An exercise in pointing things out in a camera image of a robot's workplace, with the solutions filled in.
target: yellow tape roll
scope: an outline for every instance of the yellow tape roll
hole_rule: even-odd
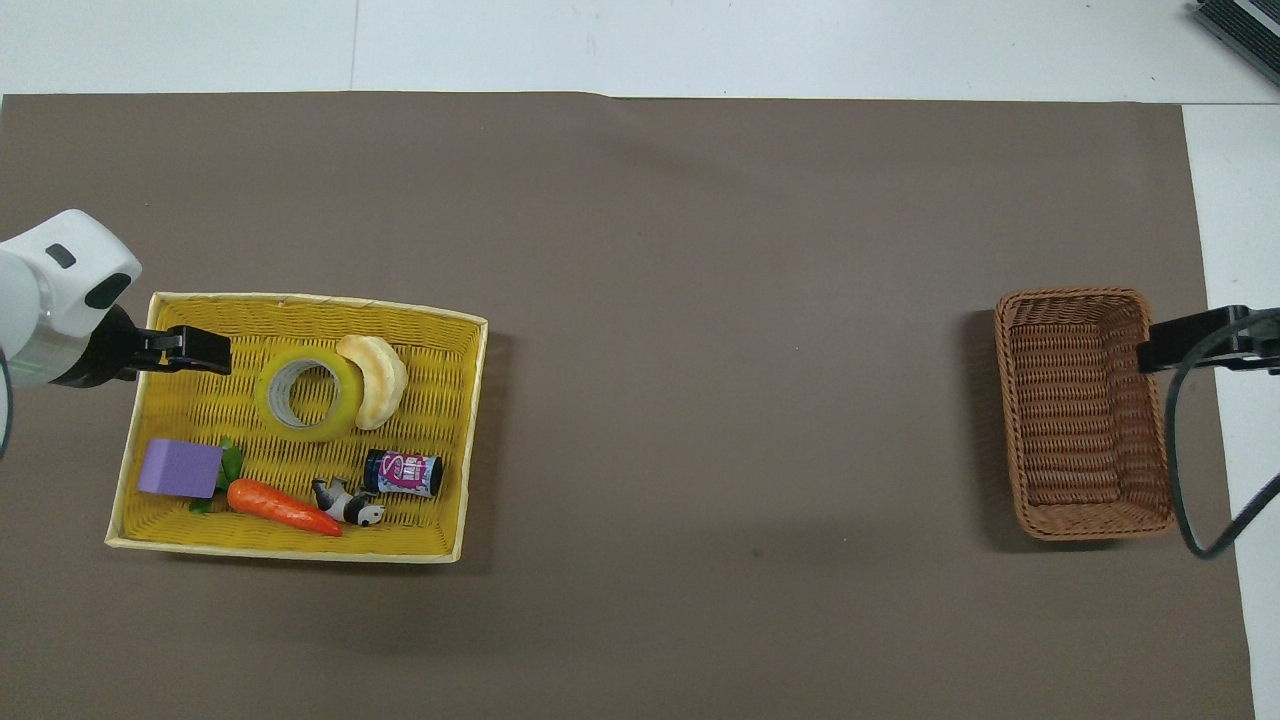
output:
[[[333,378],[333,402],[324,419],[303,423],[289,402],[293,383],[302,373],[324,368]],[[355,427],[356,411],[364,398],[360,372],[344,357],[319,347],[296,347],[271,357],[253,386],[253,407],[275,434],[296,442],[324,442],[339,438]]]

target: white table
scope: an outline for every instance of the white table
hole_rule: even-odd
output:
[[[6,0],[0,94],[577,90],[1184,105],[1211,306],[1280,305],[1280,88],[1180,0]],[[1280,469],[1280,382],[1220,373],[1233,506]],[[1280,509],[1236,543],[1280,719]]]

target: purple block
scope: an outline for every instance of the purple block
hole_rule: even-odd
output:
[[[214,497],[221,461],[220,447],[156,438],[147,443],[138,489],[155,495]]]

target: panda figurine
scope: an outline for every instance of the panda figurine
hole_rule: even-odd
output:
[[[334,478],[328,487],[323,478],[316,478],[311,482],[311,489],[316,493],[316,506],[338,521],[367,528],[379,523],[387,512],[381,505],[369,502],[374,493],[360,491],[352,496],[347,492],[342,478]]]

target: basket rim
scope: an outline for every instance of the basket rim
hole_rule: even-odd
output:
[[[137,389],[133,396],[133,411],[129,416],[129,434],[124,443],[124,452],[120,456],[120,470],[116,475],[115,497],[111,501],[111,518],[108,521],[106,537],[104,542],[110,547],[131,550],[154,550],[164,552],[180,552],[192,555],[218,555],[228,557],[271,557],[278,560],[316,560],[316,561],[346,561],[346,562],[399,562],[399,564],[439,564],[457,562],[462,556],[462,539],[466,537],[467,505],[470,501],[471,486],[471,454],[475,445],[476,419],[480,411],[480,386],[484,382],[484,360],[489,347],[489,320],[479,315],[433,307],[429,305],[411,305],[406,302],[392,302],[387,300],[369,300],[362,297],[342,297],[329,295],[311,295],[298,292],[164,292],[157,291],[151,295],[147,307],[147,327],[154,327],[160,315],[160,310],[169,302],[186,300],[266,300],[278,302],[300,304],[333,304],[348,307],[390,307],[443,315],[456,320],[465,320],[479,327],[476,340],[475,382],[471,389],[471,414],[467,419],[468,432],[466,445],[462,450],[462,465],[460,477],[463,478],[461,496],[458,497],[458,529],[453,539],[452,551],[448,555],[388,555],[388,553],[346,553],[346,552],[302,552],[302,551],[269,551],[252,548],[228,548],[207,544],[164,543],[152,541],[140,541],[127,538],[123,534],[124,527],[124,495],[128,486],[128,473],[131,459],[137,452],[137,430],[142,423],[142,397],[151,384],[151,373],[140,373]]]
[[[1070,300],[1070,299],[1083,299],[1083,297],[1119,297],[1132,301],[1138,307],[1138,314],[1142,318],[1143,331],[1151,325],[1151,305],[1147,302],[1146,296],[1142,295],[1135,288],[1121,287],[1121,286],[1064,286],[1064,287],[1044,287],[1044,288],[1030,288],[1019,290],[1006,293],[996,304],[995,313],[995,331],[996,331],[996,360],[1000,368],[1000,389],[1001,389],[1001,402],[1005,410],[1005,441],[1006,441],[1006,455],[1007,455],[1007,468],[1009,468],[1009,483],[1014,495],[1014,505],[1018,515],[1018,523],[1023,527],[1029,536],[1044,539],[1044,541],[1073,541],[1073,539],[1119,539],[1119,538],[1134,538],[1143,536],[1156,536],[1166,532],[1172,525],[1172,512],[1169,512],[1162,518],[1161,523],[1149,528],[1135,528],[1132,530],[1092,530],[1092,532],[1052,532],[1047,528],[1039,527],[1036,520],[1030,516],[1030,500],[1027,493],[1025,487],[1025,462],[1023,457],[1023,436],[1021,424],[1018,420],[1020,418],[1020,407],[1018,405],[1016,388],[1012,378],[1012,350],[1010,347],[1010,332],[1015,325],[1011,324],[1010,313],[1020,304],[1032,300]],[[1156,380],[1147,375],[1144,378],[1147,384],[1147,396],[1151,406],[1153,409],[1158,407],[1160,392],[1156,387]],[[1165,433],[1160,423],[1160,413],[1155,413],[1156,419],[1156,441],[1160,448],[1160,455],[1165,455]],[[1057,503],[1061,507],[1065,505],[1078,505],[1078,503]],[[1114,503],[1101,503],[1101,505],[1114,505]]]

